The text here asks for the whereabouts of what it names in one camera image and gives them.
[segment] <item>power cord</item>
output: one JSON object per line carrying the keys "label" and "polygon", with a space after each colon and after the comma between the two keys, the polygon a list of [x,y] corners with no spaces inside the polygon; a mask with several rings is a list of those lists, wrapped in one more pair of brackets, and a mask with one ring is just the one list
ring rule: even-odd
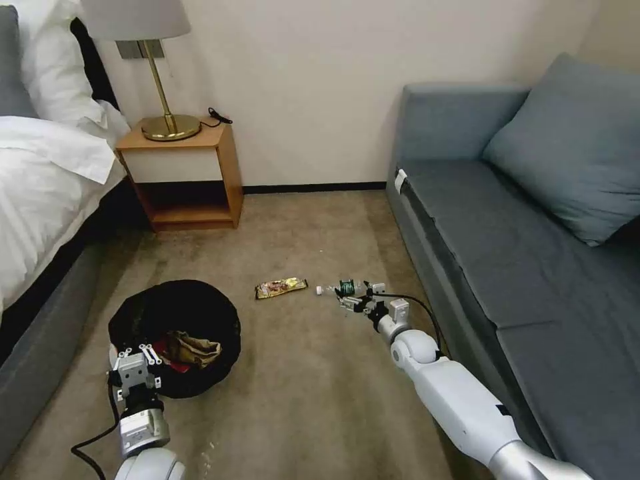
{"label": "power cord", "polygon": [[433,324],[433,330],[435,331],[435,342],[438,345],[438,350],[442,351],[442,330],[440,328],[440,324],[438,324],[438,319],[436,318],[433,310],[431,310],[426,303],[422,300],[417,299],[416,297],[412,297],[410,295],[396,295],[395,293],[374,293],[376,297],[394,297],[394,298],[404,298],[408,300],[413,300],[418,305],[420,305],[424,310],[427,311],[429,315],[429,320]]}
{"label": "power cord", "polygon": [[210,116],[212,119],[216,119],[216,120],[218,120],[218,123],[216,123],[216,124],[214,124],[214,125],[210,125],[210,124],[208,124],[207,122],[200,121],[200,123],[201,123],[202,125],[206,125],[206,126],[207,126],[207,127],[209,127],[209,128],[216,128],[216,127],[217,127],[218,125],[220,125],[221,123],[226,123],[227,125],[230,125],[230,124],[232,124],[232,123],[233,123],[233,120],[230,120],[230,119],[228,119],[228,118],[226,118],[226,117],[223,117],[223,116],[222,116],[222,115],[220,115],[218,112],[216,112],[216,110],[215,110],[213,107],[209,107],[209,116]]}
{"label": "power cord", "polygon": [[74,454],[76,457],[80,458],[80,460],[84,461],[86,464],[88,464],[96,472],[100,480],[107,480],[107,478],[105,477],[105,473],[102,471],[102,468],[100,468],[100,465],[98,465],[98,463],[94,459],[92,459],[86,453],[80,451],[80,449],[94,442],[97,442],[98,440],[100,440],[103,437],[106,437],[108,434],[110,434],[112,431],[118,428],[118,424],[120,422],[120,416],[118,415],[118,408],[115,406],[115,399],[113,398],[113,392],[111,391],[110,378],[107,380],[107,395],[109,396],[109,404],[111,406],[111,412],[113,413],[113,420],[114,420],[113,426],[104,430],[104,432],[102,432],[101,434],[96,435],[94,438],[78,443],[77,445],[74,445],[71,447],[71,453]]}

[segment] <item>beige carpet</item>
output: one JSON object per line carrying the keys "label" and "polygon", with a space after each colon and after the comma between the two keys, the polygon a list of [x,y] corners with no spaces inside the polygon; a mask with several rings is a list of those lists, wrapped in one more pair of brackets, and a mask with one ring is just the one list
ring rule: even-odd
{"label": "beige carpet", "polygon": [[[107,323],[128,296],[182,278],[222,290],[242,322],[242,354],[228,378],[200,397],[165,402],[169,448],[189,478],[451,478],[428,412],[369,320],[313,289],[254,300],[257,283],[289,276],[312,286],[384,281],[424,297],[380,191],[249,196],[235,231],[122,233],[107,246],[71,369],[0,478],[95,477],[69,447],[111,423]],[[417,307],[411,315],[431,331]],[[115,476],[116,433],[86,451]]]}

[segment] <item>snack wrapper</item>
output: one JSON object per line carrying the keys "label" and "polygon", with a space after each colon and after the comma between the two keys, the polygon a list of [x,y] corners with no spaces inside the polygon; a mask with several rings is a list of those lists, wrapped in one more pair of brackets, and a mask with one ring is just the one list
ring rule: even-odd
{"label": "snack wrapper", "polygon": [[264,282],[255,288],[256,300],[277,297],[291,291],[302,290],[309,286],[306,280],[296,277]]}

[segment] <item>bed frame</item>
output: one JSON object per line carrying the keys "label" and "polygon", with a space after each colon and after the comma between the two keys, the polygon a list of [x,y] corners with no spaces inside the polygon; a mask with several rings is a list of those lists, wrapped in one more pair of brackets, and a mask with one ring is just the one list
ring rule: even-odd
{"label": "bed frame", "polygon": [[[71,31],[80,44],[93,97],[117,107],[109,78],[85,26],[76,19]],[[3,312],[0,471],[46,406],[73,359],[95,293],[103,256],[100,240],[113,232],[122,212],[135,211],[136,205],[129,182],[121,182],[27,292]],[[140,216],[138,213],[128,219]]]}

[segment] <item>gray sofa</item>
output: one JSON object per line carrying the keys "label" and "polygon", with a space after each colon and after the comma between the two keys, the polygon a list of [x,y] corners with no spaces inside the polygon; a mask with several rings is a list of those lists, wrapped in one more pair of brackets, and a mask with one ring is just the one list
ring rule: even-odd
{"label": "gray sofa", "polygon": [[407,86],[389,202],[451,356],[504,402],[522,438],[594,479],[634,478],[640,243],[622,231],[587,246],[482,160],[527,95]]}

